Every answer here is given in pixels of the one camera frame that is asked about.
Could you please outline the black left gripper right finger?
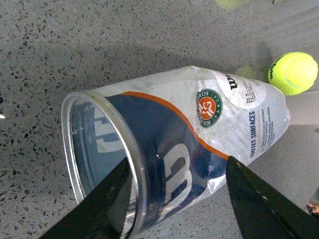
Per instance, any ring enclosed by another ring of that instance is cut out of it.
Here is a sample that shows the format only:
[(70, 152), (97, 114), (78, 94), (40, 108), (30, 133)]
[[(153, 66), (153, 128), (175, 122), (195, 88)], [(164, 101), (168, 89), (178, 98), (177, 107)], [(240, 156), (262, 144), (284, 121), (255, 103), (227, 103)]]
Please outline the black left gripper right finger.
[(227, 186), (245, 239), (317, 239), (319, 221), (231, 156)]

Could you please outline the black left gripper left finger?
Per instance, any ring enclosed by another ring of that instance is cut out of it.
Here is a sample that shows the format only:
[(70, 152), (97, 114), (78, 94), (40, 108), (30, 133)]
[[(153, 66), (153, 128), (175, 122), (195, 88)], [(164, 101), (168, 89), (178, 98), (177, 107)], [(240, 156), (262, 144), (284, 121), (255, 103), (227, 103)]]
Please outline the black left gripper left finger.
[(42, 239), (119, 239), (129, 205), (132, 172), (125, 157)]

